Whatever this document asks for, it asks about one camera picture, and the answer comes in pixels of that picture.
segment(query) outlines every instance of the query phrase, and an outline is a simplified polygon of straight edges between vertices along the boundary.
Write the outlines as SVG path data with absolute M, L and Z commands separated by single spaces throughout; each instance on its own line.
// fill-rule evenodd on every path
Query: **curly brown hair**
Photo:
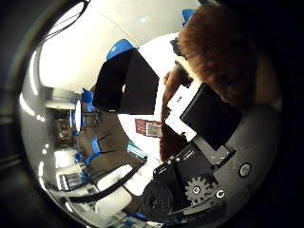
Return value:
M 178 47 L 196 77 L 224 102 L 240 110 L 252 106 L 256 91 L 257 39 L 225 5 L 200 6 L 180 32 Z

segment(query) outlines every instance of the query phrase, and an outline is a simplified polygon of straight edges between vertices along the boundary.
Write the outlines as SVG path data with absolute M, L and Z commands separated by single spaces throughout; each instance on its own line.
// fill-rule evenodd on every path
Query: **table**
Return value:
M 82 104 L 77 101 L 75 107 L 75 125 L 78 132 L 80 132 L 80 127 L 82 125 Z
M 153 115 L 127 115 L 119 114 L 118 118 L 121 122 L 125 134 L 136 144 L 145 154 L 160 160 L 160 139 L 146 137 L 136 133 L 135 119 L 144 119 L 148 121 L 160 121 L 162 113 L 162 95 L 165 86 L 162 77 L 175 65 L 175 56 L 171 40 L 174 40 L 177 33 L 170 33 L 157 37 L 139 48 L 139 53 L 145 61 L 153 68 L 160 77 L 159 88 L 156 98 L 155 110 Z

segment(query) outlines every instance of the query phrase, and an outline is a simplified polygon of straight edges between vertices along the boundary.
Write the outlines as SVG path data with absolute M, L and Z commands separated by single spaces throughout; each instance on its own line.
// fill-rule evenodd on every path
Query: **black cable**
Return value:
M 130 172 L 128 172 L 123 178 L 119 179 L 117 182 L 106 188 L 104 191 L 101 191 L 99 193 L 96 193 L 94 195 L 89 196 L 83 196 L 83 197 L 69 197 L 69 200 L 72 202 L 90 202 L 90 201 L 97 201 L 102 198 L 107 197 L 108 195 L 112 194 L 114 191 L 119 189 L 121 186 L 123 186 L 127 181 L 129 181 L 134 174 L 136 174 L 139 169 L 144 165 L 144 162 L 139 163 L 136 165 Z
M 70 24 L 64 26 L 63 28 L 60 28 L 59 30 L 54 31 L 54 32 L 52 32 L 51 34 L 47 34 L 47 35 L 45 36 L 45 38 L 39 43 L 38 46 L 41 46 L 41 45 L 44 44 L 47 40 L 53 38 L 54 36 L 58 35 L 58 34 L 61 33 L 62 31 L 66 30 L 66 29 L 68 29 L 69 27 L 71 27 L 72 25 L 74 25 L 74 23 L 76 23 L 76 21 L 84 14 L 84 12 L 86 11 L 86 8 L 87 8 L 88 4 L 90 3 L 90 1 L 91 1 L 91 0 L 89 0 L 89 1 L 85 1 L 85 0 L 82 1 L 82 0 L 80 0 L 78 3 L 84 3 L 84 7 L 83 7 L 83 9 L 82 9 L 79 13 L 77 13 L 77 14 L 78 14 L 77 18 L 76 18 L 73 22 L 71 22 Z
M 86 179 L 84 182 L 78 184 L 78 185 L 75 185 L 69 189 L 62 189 L 62 190 L 59 190 L 57 188 L 57 186 L 55 186 L 54 184 L 50 183 L 50 182 L 47 182 L 45 181 L 45 187 L 46 189 L 50 189 L 50 190 L 53 190 L 53 191 L 56 191 L 56 192 L 72 192 L 72 191 L 75 191 L 79 188 L 82 188 L 84 186 L 86 186 L 88 183 L 91 183 L 91 184 L 96 184 L 95 180 L 96 179 L 100 179 L 100 178 L 103 178 L 104 176 L 106 176 L 107 174 L 113 172 L 114 170 L 124 166 L 125 164 L 122 164 L 118 167 L 114 167 L 112 169 L 109 169 L 109 170 L 106 170 L 106 171 L 103 171 L 103 172 L 98 172 L 97 174 L 95 174 L 94 176 L 92 176 L 91 178 L 89 179 Z

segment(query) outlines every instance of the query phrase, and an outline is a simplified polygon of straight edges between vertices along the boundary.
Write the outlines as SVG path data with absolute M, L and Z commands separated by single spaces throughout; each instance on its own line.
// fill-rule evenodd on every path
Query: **office chair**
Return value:
M 183 20 L 184 20 L 184 22 L 182 23 L 183 27 L 188 22 L 190 16 L 193 14 L 194 11 L 195 11 L 194 9 L 183 9 L 182 10 L 182 16 L 183 16 Z
M 104 138 L 106 138 L 109 135 L 111 135 L 111 134 L 106 134 L 103 137 L 101 137 L 100 139 L 97 139 L 97 137 L 93 137 L 91 139 L 91 148 L 93 150 L 93 154 L 91 154 L 89 157 L 87 157 L 85 159 L 86 166 L 88 166 L 93 159 L 97 158 L 101 154 L 108 154 L 108 153 L 117 151 L 116 149 L 103 151 L 102 148 L 100 147 L 98 141 L 103 140 Z
M 132 49 L 133 46 L 125 39 L 119 40 L 114 44 L 111 50 L 106 55 L 106 60 L 113 58 L 115 55 L 118 55 L 126 50 Z
M 90 114 L 90 115 L 94 115 L 95 116 L 95 120 L 94 120 L 94 124 L 96 124 L 96 122 L 100 122 L 101 118 L 99 116 L 100 112 L 98 109 L 96 109 L 93 106 L 93 98 L 94 98 L 94 93 L 92 91 L 89 91 L 85 88 L 83 88 L 83 93 L 82 93 L 82 103 L 85 105 L 85 111 L 84 116 L 86 116 L 86 114 Z

